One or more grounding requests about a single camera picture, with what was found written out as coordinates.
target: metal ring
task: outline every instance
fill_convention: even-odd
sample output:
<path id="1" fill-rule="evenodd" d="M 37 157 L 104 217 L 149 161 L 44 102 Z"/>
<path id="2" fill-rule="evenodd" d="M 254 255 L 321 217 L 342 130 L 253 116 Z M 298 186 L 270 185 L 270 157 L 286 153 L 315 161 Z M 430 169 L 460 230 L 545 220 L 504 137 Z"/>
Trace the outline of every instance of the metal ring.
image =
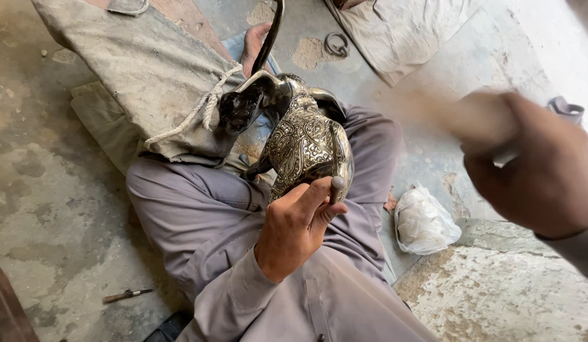
<path id="1" fill-rule="evenodd" d="M 337 36 L 340 39 L 342 39 L 344 44 L 341 46 L 330 44 L 329 40 L 333 36 Z M 330 51 L 330 53 L 332 53 L 333 55 L 341 57 L 347 57 L 349 55 L 349 41 L 347 40 L 347 37 L 344 34 L 340 34 L 338 32 L 332 32 L 328 34 L 326 36 L 326 41 L 324 42 L 324 45 L 326 45 L 326 49 L 328 49 L 328 51 Z"/>

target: metal elephant statue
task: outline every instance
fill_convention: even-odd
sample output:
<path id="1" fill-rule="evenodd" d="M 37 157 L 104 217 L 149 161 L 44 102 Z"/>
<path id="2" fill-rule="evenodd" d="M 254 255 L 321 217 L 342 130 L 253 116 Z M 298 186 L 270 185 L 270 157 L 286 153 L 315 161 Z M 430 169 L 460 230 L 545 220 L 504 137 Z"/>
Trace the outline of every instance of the metal elephant statue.
<path id="1" fill-rule="evenodd" d="M 260 154 L 241 177 L 248 181 L 274 168 L 277 178 L 271 190 L 274 201 L 302 183 L 333 176 L 330 202 L 343 201 L 353 179 L 351 146 L 343 124 L 345 115 L 335 96 L 311 88 L 292 74 L 273 75 L 264 69 L 284 12 L 278 6 L 271 29 L 252 67 L 252 76 L 224 93 L 220 100 L 220 124 L 229 135 L 239 135 L 267 113 L 277 121 Z"/>

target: grey trousers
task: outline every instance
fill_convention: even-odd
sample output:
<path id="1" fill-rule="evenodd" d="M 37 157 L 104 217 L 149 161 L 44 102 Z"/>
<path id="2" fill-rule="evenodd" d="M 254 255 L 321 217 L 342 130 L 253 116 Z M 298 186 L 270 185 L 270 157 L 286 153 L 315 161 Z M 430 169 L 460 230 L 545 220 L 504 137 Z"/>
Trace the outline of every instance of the grey trousers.
<path id="1" fill-rule="evenodd" d="M 355 162 L 345 203 L 359 210 L 336 217 L 324 244 L 379 277 L 385 263 L 380 212 L 404 147 L 401 126 L 368 108 L 343 105 Z M 127 173 L 127 190 L 151 244 L 191 301 L 258 241 L 270 186 L 221 170 L 144 158 Z"/>

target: sleeve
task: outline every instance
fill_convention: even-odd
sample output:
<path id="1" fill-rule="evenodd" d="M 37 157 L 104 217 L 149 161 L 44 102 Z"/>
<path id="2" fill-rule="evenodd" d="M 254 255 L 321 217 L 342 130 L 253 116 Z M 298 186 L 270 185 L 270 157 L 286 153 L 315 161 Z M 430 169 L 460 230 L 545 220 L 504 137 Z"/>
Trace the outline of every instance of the sleeve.
<path id="1" fill-rule="evenodd" d="M 543 241 L 588 278 L 588 229 L 562 240 L 549 240 L 537 235 Z"/>
<path id="2" fill-rule="evenodd" d="M 260 270 L 252 248 L 195 299 L 194 319 L 199 330 L 207 341 L 238 340 L 278 286 Z"/>

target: leg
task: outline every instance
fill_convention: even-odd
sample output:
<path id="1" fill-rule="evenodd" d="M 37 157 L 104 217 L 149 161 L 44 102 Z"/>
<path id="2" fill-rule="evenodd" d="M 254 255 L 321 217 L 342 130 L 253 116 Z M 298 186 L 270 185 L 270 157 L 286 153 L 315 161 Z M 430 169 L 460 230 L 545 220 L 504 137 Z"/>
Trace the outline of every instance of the leg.
<path id="1" fill-rule="evenodd" d="M 402 127 L 369 108 L 344 105 L 344 130 L 349 137 L 355 174 L 347 199 L 358 203 L 387 202 L 397 159 L 404 150 Z"/>
<path id="2" fill-rule="evenodd" d="M 228 260 L 225 253 L 220 260 L 206 257 L 195 265 L 188 265 L 189 260 L 194 255 L 195 259 L 202 257 L 199 251 L 225 252 L 225 245 L 238 234 L 250 235 L 249 229 L 260 229 L 264 221 L 260 214 L 270 191 L 264 182 L 249 183 L 221 170 L 150 158 L 129 169 L 127 190 L 146 236 L 163 254 L 168 274 L 182 286 L 193 280 L 195 287 L 198 283 L 205 286 L 192 276 L 199 269 L 204 270 L 204 277 L 213 277 L 236 260 Z M 256 214 L 259 218 L 251 220 Z M 235 258 L 249 246 L 229 244 L 229 248 L 238 248 L 231 250 L 230 257 Z"/>
<path id="3" fill-rule="evenodd" d="M 385 255 L 377 233 L 381 229 L 380 214 L 391 188 L 397 158 L 404 148 L 402 127 L 369 108 L 342 107 L 347 116 L 343 128 L 351 143 L 355 174 L 344 200 L 349 212 L 336 216 L 330 223 L 324 245 L 362 256 L 363 260 L 352 259 L 355 266 L 381 279 Z"/>
<path id="4" fill-rule="evenodd" d="M 260 153 L 260 158 L 250 168 L 241 173 L 241 178 L 246 181 L 253 181 L 257 175 L 269 172 L 272 168 L 273 164 L 271 164 L 271 159 L 268 156 L 268 148 L 265 146 Z"/>

